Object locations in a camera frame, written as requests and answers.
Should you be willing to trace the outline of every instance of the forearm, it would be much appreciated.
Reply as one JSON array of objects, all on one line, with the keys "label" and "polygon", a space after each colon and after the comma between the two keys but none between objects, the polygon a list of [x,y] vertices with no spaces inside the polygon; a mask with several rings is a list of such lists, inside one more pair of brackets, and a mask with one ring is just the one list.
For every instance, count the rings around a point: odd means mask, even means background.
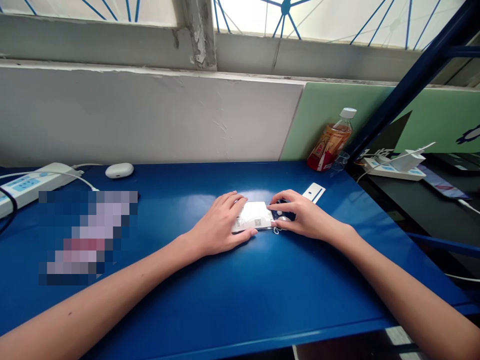
[{"label": "forearm", "polygon": [[354,230],[348,239],[331,244],[351,260],[400,325],[432,359],[480,358],[480,329]]},{"label": "forearm", "polygon": [[0,354],[6,359],[78,359],[153,288],[198,259],[184,245],[179,237],[13,329],[0,337]]}]

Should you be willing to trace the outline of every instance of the blue desk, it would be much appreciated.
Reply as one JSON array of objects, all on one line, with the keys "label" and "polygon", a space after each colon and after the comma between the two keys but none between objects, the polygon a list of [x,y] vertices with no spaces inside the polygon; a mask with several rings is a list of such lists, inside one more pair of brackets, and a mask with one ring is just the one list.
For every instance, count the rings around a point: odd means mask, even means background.
[{"label": "blue desk", "polygon": [[[213,200],[237,190],[269,201],[316,182],[318,202],[385,256],[464,314],[458,289],[344,172],[329,178],[305,162],[137,165],[112,180],[105,167],[84,178],[100,190],[139,191],[138,241],[124,267],[188,231]],[[74,181],[60,191],[87,190]],[[0,334],[78,292],[39,286],[38,204],[22,208],[0,238]],[[213,359],[342,337],[395,321],[360,273],[335,249],[288,231],[261,231],[235,251],[204,258],[152,291],[87,355],[88,359]]]}]

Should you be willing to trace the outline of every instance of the plastic bottle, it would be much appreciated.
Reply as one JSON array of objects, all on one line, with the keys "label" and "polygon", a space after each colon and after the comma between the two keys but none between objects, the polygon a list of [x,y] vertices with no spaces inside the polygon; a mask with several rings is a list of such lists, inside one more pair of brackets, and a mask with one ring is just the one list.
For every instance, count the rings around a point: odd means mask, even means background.
[{"label": "plastic bottle", "polygon": [[326,125],[325,130],[323,130],[320,136],[320,140],[306,161],[310,168],[316,171],[325,171],[332,166],[335,158],[352,134],[350,119],[352,119],[356,113],[356,109],[344,107],[338,121]]}]

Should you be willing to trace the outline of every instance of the green partition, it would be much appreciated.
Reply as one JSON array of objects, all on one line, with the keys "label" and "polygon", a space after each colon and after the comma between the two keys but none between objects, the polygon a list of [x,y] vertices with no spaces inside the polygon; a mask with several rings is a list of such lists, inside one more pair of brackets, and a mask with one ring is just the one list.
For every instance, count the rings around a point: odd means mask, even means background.
[{"label": "green partition", "polygon": [[[298,104],[281,160],[306,159],[325,125],[335,122],[343,108],[355,108],[353,134],[367,122],[392,91],[392,86],[309,82]],[[480,137],[458,144],[457,139],[480,124],[480,91],[426,88],[400,114],[412,111],[396,151],[417,149],[436,141],[431,152],[480,151]]]}]

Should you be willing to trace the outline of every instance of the glass cup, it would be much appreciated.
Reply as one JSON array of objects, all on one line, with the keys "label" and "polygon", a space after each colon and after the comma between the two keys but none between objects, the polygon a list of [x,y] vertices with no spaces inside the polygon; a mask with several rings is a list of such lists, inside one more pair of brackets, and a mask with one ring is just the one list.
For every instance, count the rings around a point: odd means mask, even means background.
[{"label": "glass cup", "polygon": [[340,153],[338,154],[335,161],[330,167],[330,177],[335,176],[336,174],[340,173],[343,169],[345,169],[345,165],[347,165],[349,159],[350,159],[349,154],[347,154],[345,151],[340,151]]}]

